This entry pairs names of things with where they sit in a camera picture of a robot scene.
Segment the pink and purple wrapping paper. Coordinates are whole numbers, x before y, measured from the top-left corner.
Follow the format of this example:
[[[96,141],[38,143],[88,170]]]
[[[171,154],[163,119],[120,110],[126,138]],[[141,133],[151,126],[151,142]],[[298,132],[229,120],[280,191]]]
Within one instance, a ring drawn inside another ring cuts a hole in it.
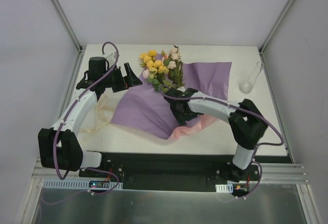
[[[185,87],[226,100],[231,62],[191,63],[183,66]],[[133,87],[121,98],[111,123],[143,130],[162,139],[178,139],[199,132],[217,121],[202,115],[180,126],[169,103],[147,81]]]

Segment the yellow and pink flower bunch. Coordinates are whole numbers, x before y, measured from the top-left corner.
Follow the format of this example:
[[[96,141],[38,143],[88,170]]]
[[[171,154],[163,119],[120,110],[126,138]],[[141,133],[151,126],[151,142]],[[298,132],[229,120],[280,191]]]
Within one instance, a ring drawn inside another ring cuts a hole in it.
[[[139,55],[142,77],[157,92],[166,93],[169,89],[183,89],[183,62],[180,48],[176,45],[169,52],[150,50]]]

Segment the cream printed ribbon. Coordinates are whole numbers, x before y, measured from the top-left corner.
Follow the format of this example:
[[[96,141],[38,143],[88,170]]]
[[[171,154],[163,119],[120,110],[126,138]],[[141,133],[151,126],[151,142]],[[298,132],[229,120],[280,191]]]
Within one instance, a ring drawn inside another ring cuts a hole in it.
[[[79,130],[79,141],[87,141],[97,131],[108,126],[114,111],[115,108],[110,103],[109,96],[103,94],[87,114]]]

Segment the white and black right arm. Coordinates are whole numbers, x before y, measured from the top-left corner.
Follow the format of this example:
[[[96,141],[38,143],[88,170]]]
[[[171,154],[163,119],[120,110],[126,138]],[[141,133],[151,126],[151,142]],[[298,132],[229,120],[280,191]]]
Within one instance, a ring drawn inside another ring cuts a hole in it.
[[[243,180],[248,176],[248,166],[254,157],[255,147],[268,128],[251,100],[244,99],[239,103],[228,104],[223,99],[208,96],[193,88],[183,92],[171,88],[163,96],[181,126],[201,115],[209,115],[229,124],[237,142],[231,176],[236,180]]]

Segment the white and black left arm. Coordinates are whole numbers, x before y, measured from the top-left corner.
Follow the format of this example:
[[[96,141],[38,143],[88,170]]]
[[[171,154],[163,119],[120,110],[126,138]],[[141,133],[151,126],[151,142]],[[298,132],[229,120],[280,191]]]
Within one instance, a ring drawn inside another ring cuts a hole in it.
[[[44,168],[76,172],[90,168],[96,177],[104,177],[108,164],[101,160],[102,154],[84,151],[77,139],[80,128],[106,89],[114,93],[142,85],[129,63],[124,64],[126,76],[121,68],[109,65],[104,57],[89,59],[89,69],[76,85],[73,100],[62,116],[50,128],[38,133],[40,162]]]

